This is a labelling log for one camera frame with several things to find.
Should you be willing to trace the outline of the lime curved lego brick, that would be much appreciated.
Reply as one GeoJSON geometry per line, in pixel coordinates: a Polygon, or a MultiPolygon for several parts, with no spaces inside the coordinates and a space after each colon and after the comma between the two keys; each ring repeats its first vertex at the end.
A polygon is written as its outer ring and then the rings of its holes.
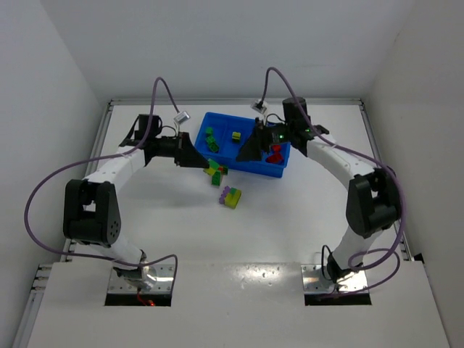
{"type": "Polygon", "coordinates": [[[241,140],[241,134],[239,132],[232,132],[231,138],[234,143],[239,143],[241,140]]]}

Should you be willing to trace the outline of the red round lego piece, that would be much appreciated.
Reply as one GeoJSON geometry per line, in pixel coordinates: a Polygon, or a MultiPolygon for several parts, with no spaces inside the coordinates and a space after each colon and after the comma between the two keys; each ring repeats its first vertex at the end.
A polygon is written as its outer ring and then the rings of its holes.
{"type": "Polygon", "coordinates": [[[283,156],[280,152],[275,152],[272,155],[268,156],[265,161],[267,163],[279,165],[283,162],[283,156]]]}

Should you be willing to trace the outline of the green four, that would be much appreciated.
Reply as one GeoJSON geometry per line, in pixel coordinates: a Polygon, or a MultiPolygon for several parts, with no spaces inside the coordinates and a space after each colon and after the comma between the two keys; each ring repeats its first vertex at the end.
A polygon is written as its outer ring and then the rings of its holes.
{"type": "Polygon", "coordinates": [[[218,153],[220,150],[220,147],[215,142],[208,143],[207,146],[208,146],[208,149],[213,153],[218,153]]]}

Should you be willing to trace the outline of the green red lego stack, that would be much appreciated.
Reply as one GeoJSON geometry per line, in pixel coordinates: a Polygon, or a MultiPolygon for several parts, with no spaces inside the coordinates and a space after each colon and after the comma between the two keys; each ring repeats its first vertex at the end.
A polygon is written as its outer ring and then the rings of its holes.
{"type": "Polygon", "coordinates": [[[211,184],[213,186],[219,187],[222,183],[223,177],[228,174],[228,167],[225,165],[220,165],[212,171],[211,175],[211,184]]]}

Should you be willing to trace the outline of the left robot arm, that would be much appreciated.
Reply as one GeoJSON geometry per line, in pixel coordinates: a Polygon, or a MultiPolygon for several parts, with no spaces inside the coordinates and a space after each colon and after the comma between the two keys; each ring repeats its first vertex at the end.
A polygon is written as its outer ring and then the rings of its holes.
{"type": "Polygon", "coordinates": [[[118,277],[139,289],[156,283],[146,254],[123,235],[118,191],[154,157],[173,159],[180,167],[207,168],[209,162],[194,147],[187,132],[161,136],[159,116],[139,115],[117,149],[118,156],[94,173],[65,187],[63,232],[110,258],[118,277]]]}

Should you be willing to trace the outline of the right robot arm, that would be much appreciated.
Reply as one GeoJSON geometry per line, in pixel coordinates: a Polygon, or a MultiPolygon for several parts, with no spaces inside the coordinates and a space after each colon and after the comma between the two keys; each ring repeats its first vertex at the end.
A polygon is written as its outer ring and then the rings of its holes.
{"type": "Polygon", "coordinates": [[[309,125],[304,98],[282,102],[284,121],[268,125],[257,118],[251,135],[241,146],[236,161],[262,159],[272,146],[289,143],[306,158],[317,162],[347,190],[348,228],[323,266],[323,277],[336,282],[363,265],[363,257],[380,232],[390,228],[402,213],[399,191],[392,176],[336,147],[322,125],[309,125]]]}

